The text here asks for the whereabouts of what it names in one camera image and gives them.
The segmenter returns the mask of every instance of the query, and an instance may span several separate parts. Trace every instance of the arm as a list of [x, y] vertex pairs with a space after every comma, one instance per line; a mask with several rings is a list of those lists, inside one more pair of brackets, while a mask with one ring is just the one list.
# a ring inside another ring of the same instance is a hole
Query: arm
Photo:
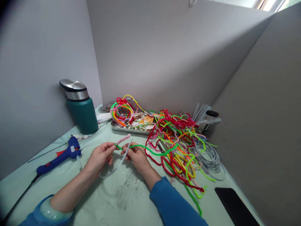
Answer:
[[[127, 148], [124, 145], [121, 154]], [[140, 147], [129, 149], [126, 160], [133, 160], [137, 171], [145, 179], [150, 189], [150, 199], [157, 206], [165, 226], [169, 225], [199, 225], [208, 226], [206, 221], [194, 210], [194, 208], [179, 194], [169, 183], [166, 177], [161, 178], [156, 170], [150, 165], [145, 152]]]
[[98, 178], [98, 172], [107, 162], [112, 164], [116, 146], [106, 142], [95, 148], [83, 170], [54, 196], [42, 200], [20, 226], [65, 226], [73, 216], [73, 209]]

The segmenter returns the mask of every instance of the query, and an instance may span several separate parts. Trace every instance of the hook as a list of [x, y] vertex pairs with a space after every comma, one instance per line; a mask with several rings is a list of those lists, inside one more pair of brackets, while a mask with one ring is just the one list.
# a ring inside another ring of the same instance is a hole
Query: hook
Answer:
[[197, 0], [195, 0], [194, 3], [192, 4], [191, 1], [192, 1], [192, 0], [190, 0], [190, 2], [189, 2], [189, 5], [190, 5], [190, 6], [193, 6], [193, 5], [197, 2]]

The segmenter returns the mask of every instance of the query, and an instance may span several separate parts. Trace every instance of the stainless steel lid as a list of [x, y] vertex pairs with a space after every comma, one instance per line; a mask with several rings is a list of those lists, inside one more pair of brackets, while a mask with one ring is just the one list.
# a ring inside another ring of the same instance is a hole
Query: stainless steel lid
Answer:
[[60, 85], [65, 89], [70, 91], [70, 89], [74, 91], [80, 91], [86, 89], [86, 86], [78, 81], [75, 81], [73, 79], [62, 79], [60, 80]]
[[60, 80], [60, 85], [63, 87], [66, 97], [72, 101], [85, 101], [89, 99], [89, 94], [86, 86], [72, 79]]

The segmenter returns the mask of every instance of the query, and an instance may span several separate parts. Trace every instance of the metal tray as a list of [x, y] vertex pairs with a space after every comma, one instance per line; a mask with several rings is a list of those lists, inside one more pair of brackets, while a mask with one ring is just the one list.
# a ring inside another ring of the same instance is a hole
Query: metal tray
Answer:
[[132, 130], [132, 129], [125, 129], [125, 128], [120, 128], [120, 127], [116, 127], [114, 126], [116, 124], [116, 122], [111, 121], [111, 126], [113, 130], [116, 131], [121, 131], [121, 132], [126, 132], [126, 133], [136, 133], [136, 134], [144, 134], [144, 135], [149, 135], [150, 131], [140, 131], [140, 130]]

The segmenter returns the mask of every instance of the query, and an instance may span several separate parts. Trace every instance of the person's right hand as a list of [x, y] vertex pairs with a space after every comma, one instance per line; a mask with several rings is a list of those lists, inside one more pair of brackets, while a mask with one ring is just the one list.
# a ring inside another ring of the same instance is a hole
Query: person's right hand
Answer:
[[[126, 149], [128, 148], [129, 143], [122, 146], [121, 155], [124, 155]], [[130, 146], [137, 145], [137, 143], [132, 142]], [[125, 157], [125, 160], [130, 161], [132, 159], [134, 166], [136, 167], [138, 173], [142, 174], [152, 168], [149, 161], [147, 160], [145, 151], [142, 147], [134, 147], [133, 149], [128, 150], [128, 154]]]

